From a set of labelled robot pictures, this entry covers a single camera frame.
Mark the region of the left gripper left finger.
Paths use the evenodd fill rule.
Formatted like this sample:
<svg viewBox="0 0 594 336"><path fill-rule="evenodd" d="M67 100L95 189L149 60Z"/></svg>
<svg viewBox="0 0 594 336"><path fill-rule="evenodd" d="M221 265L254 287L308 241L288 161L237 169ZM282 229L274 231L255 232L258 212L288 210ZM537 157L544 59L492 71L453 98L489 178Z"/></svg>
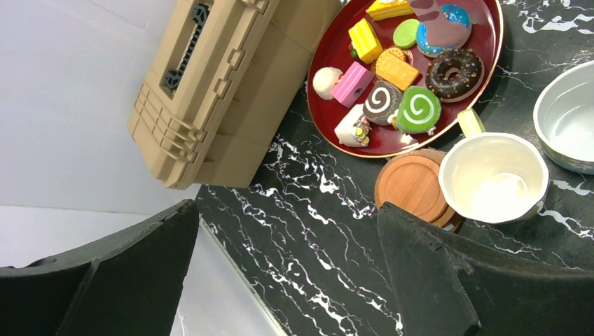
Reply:
<svg viewBox="0 0 594 336"><path fill-rule="evenodd" d="M25 267L1 268L2 335L168 335L198 235L185 199Z"/></svg>

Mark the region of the tan plastic toolbox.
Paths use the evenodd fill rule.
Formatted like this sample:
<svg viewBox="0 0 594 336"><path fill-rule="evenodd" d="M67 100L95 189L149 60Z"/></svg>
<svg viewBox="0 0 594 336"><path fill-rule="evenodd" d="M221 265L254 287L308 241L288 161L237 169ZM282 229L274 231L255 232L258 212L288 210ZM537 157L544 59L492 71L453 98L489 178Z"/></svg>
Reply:
<svg viewBox="0 0 594 336"><path fill-rule="evenodd" d="M153 177L246 188L338 1L178 1L127 124Z"/></svg>

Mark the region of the red round tray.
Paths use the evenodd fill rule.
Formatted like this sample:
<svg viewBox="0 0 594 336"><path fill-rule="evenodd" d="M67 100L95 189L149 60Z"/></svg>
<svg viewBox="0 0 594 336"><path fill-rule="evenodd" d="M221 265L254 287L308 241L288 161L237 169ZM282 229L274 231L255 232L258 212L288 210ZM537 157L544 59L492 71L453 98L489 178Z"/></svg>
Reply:
<svg viewBox="0 0 594 336"><path fill-rule="evenodd" d="M347 49L350 44L348 29L358 21L369 16L366 9L371 1L353 0L345 4L324 33L310 65L308 81L312 81L317 70L322 67L336 67L343 71L353 63ZM392 126L374 126L370 132L371 142L367 147L349 148L342 145L334 129L349 109L336 100L324 100L308 83L308 106L312 120L319 133L338 150L359 158L388 158L407 153L429 145L457 125L457 114L472 107L479 99L495 71L502 49L504 21L502 7L498 1L456 1L469 13L473 25L466 48L472 49L483 61L485 76L483 82L470 97L455 103L443 105L442 114L436 125L434 135L414 134L408 143L401 140L402 134Z"/></svg>

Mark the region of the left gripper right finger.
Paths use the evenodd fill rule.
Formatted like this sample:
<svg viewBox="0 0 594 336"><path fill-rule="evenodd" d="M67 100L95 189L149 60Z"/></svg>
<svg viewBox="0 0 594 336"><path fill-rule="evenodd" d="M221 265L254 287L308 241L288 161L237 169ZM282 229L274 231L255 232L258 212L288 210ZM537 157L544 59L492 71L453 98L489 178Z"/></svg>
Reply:
<svg viewBox="0 0 594 336"><path fill-rule="evenodd" d="M405 335L592 335L593 273L509 255L390 203L378 236Z"/></svg>

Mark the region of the pink handled metal tongs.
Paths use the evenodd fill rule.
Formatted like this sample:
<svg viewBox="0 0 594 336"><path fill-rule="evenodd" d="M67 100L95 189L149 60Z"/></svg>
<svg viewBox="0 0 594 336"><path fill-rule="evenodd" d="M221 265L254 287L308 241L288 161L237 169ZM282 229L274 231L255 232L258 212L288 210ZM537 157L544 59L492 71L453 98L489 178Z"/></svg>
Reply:
<svg viewBox="0 0 594 336"><path fill-rule="evenodd" d="M408 2L418 20L426 27L427 42L431 46L457 46L469 36L469 30L460 23L451 22L435 0Z"/></svg>

